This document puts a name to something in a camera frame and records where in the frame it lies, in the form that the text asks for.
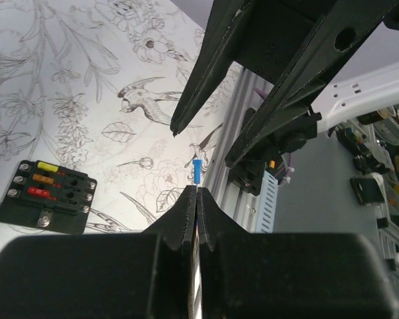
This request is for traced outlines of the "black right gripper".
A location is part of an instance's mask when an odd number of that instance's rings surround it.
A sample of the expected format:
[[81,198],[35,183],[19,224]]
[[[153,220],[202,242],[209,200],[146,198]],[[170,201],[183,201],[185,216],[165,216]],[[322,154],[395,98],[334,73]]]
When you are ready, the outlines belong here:
[[173,135],[187,128],[235,61],[267,82],[278,81],[233,144],[232,158],[242,160],[278,113],[319,94],[399,6],[399,1],[332,3],[214,1],[198,59],[170,122]]

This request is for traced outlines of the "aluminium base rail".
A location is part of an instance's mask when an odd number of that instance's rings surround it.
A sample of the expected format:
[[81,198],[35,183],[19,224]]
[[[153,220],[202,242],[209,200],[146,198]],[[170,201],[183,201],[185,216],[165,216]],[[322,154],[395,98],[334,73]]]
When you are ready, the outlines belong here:
[[230,181],[229,174],[241,158],[233,159],[233,144],[243,130],[243,120],[248,109],[257,109],[262,99],[256,89],[266,92],[272,85],[254,72],[242,69],[233,90],[221,127],[221,134],[214,149],[205,180],[202,185],[210,191],[219,208],[238,225],[251,233],[255,231],[259,195],[244,192],[245,180],[239,185]]

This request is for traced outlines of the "yellow blade fuse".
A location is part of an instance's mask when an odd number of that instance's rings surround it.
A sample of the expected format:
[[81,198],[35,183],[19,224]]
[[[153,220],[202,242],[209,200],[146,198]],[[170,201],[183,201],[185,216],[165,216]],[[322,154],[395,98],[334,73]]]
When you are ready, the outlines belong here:
[[59,171],[59,166],[53,165],[47,162],[39,161],[37,163],[37,167],[43,171],[57,173]]

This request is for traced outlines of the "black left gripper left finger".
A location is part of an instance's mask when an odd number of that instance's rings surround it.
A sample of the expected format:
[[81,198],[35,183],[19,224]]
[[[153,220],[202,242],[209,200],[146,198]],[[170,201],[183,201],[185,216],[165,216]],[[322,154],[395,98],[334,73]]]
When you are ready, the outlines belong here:
[[140,233],[19,237],[0,252],[0,318],[192,318],[197,189]]

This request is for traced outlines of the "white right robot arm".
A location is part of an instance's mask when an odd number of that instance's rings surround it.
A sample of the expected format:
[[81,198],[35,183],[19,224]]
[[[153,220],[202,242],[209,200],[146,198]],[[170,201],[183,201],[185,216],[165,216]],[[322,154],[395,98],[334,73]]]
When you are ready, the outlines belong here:
[[340,75],[357,52],[372,61],[396,35],[399,1],[214,1],[170,129],[186,129],[237,62],[273,87],[226,165],[291,153],[341,122],[399,104],[399,62]]

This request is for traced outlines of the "red blade fuse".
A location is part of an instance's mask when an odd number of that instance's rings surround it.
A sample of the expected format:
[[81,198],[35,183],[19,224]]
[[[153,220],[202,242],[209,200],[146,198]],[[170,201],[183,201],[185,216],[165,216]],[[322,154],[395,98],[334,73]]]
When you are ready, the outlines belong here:
[[29,187],[27,193],[32,196],[48,198],[51,196],[51,192],[46,189],[40,189],[38,187]]

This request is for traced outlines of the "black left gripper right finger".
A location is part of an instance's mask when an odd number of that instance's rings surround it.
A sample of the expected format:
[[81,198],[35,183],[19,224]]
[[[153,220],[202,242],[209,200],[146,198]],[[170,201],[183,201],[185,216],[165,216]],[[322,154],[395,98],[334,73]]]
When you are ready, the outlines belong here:
[[250,233],[198,190],[204,318],[399,318],[374,245],[354,233]]

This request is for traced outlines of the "orange blade fuse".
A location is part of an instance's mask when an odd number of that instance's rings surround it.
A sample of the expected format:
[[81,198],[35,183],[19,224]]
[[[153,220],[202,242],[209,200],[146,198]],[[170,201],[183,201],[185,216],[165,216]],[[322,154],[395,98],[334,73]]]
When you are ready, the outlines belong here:
[[51,177],[47,177],[41,174],[33,174],[33,180],[39,183],[44,183],[47,185],[52,185],[54,183],[54,179]]

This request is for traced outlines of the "black fuse box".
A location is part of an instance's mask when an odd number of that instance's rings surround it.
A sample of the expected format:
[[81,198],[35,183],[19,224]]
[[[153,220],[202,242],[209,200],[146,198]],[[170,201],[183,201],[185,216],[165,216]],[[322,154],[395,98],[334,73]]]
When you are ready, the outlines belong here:
[[0,204],[0,223],[81,235],[97,186],[86,173],[23,160]]

